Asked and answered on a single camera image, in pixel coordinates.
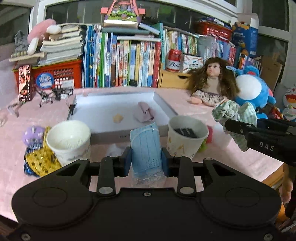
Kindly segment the person's right hand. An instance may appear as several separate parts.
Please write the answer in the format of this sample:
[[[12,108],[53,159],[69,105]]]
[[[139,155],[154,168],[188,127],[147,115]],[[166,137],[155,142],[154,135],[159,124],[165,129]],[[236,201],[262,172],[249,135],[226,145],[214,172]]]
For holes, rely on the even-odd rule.
[[[289,204],[292,198],[292,191],[294,188],[294,181],[295,181],[295,167],[289,166],[288,164],[284,163],[282,166],[283,169],[283,179],[282,185],[280,187],[280,197],[281,197],[281,209],[277,216],[278,222],[285,222],[288,218],[285,215],[285,208]]]

